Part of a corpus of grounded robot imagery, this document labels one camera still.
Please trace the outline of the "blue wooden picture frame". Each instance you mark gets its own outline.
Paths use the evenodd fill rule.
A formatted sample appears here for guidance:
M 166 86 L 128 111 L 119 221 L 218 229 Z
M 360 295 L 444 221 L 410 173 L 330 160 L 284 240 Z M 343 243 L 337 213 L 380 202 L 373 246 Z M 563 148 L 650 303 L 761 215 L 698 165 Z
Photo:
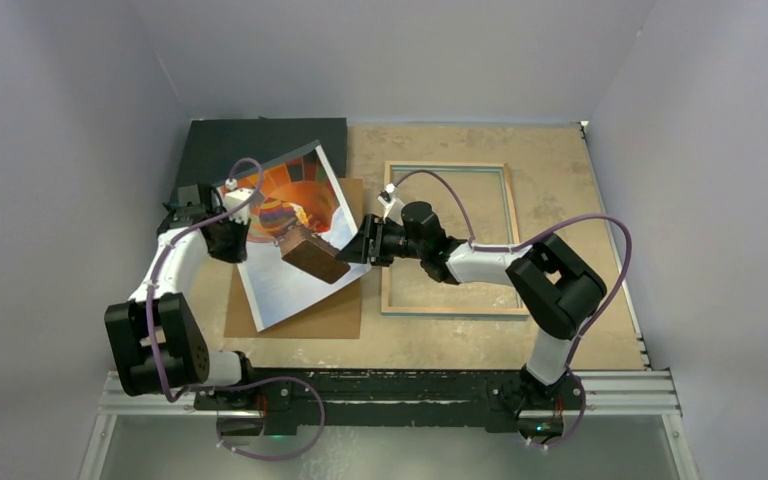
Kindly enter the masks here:
M 446 233 L 485 244 L 521 242 L 513 183 L 504 163 L 421 163 L 389 161 L 384 180 L 395 182 L 417 169 L 397 189 L 404 202 L 426 201 Z M 419 263 L 397 259 L 381 272 L 381 311 L 393 315 L 516 316 L 527 310 L 515 290 L 501 285 L 437 283 Z

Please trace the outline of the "black aluminium mounting rail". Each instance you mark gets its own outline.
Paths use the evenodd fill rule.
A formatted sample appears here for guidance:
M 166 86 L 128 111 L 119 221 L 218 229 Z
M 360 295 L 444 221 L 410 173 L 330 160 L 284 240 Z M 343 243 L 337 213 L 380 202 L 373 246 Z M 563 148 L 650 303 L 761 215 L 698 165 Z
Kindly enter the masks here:
M 480 428 L 554 439 L 584 415 L 680 413 L 665 371 L 583 371 L 552 392 L 527 389 L 516 370 L 260 368 L 246 391 L 129 396 L 108 376 L 100 410 L 114 415 L 211 417 L 226 436 L 289 436 L 301 427 Z

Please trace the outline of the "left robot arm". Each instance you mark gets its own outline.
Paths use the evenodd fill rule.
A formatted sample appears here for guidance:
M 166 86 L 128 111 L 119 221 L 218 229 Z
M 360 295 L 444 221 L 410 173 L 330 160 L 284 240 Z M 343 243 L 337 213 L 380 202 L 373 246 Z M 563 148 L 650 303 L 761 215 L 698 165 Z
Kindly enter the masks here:
M 120 384 L 129 396 L 219 389 L 232 408 L 257 399 L 258 382 L 246 355 L 216 351 L 186 300 L 207 258 L 240 264 L 247 258 L 250 202 L 257 190 L 229 181 L 223 187 L 181 187 L 157 228 L 157 249 L 140 285 L 111 305 L 104 324 Z

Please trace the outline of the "brown backing board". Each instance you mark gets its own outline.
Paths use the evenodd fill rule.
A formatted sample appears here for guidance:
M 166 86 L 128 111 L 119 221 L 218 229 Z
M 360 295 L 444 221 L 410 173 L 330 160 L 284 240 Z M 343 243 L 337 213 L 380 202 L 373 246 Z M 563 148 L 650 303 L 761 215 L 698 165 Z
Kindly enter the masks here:
M 354 217 L 358 222 L 362 211 L 363 183 L 360 180 L 348 180 L 339 181 L 339 184 L 347 194 L 348 202 L 354 208 Z M 332 297 L 293 315 L 290 319 L 259 332 L 253 323 L 238 266 L 231 269 L 225 314 L 225 337 L 273 339 L 354 339 L 358 337 L 361 316 L 360 280 Z

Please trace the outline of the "hot air balloon photo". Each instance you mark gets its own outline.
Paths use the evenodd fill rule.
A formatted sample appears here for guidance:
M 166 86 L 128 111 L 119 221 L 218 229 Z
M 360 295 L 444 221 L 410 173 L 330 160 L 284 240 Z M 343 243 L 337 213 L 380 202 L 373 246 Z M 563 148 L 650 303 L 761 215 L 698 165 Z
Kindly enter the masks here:
M 262 332 L 359 281 L 370 267 L 338 258 L 358 232 L 324 147 L 313 141 L 262 167 L 238 167 L 219 190 L 252 191 L 248 258 L 238 272 Z

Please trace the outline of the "dark blue flat box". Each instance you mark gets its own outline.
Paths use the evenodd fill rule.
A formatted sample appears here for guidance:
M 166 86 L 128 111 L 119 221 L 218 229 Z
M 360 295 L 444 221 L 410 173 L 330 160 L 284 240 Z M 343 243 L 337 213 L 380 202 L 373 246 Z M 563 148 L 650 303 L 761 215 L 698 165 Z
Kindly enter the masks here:
M 216 184 L 240 158 L 261 164 L 317 141 L 335 175 L 347 175 L 345 118 L 258 118 L 193 120 L 183 146 L 170 198 L 180 187 Z

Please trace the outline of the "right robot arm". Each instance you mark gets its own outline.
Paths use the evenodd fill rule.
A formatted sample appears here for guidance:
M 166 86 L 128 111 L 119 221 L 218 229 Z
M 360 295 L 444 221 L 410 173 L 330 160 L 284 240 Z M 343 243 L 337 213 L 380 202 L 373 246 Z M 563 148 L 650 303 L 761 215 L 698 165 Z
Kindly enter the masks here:
M 536 407 L 556 399 L 580 337 L 616 292 L 553 229 L 519 245 L 487 245 L 448 235 L 426 202 L 399 213 L 398 221 L 366 215 L 337 260 L 388 267 L 410 258 L 439 283 L 513 288 L 538 327 L 521 392 Z

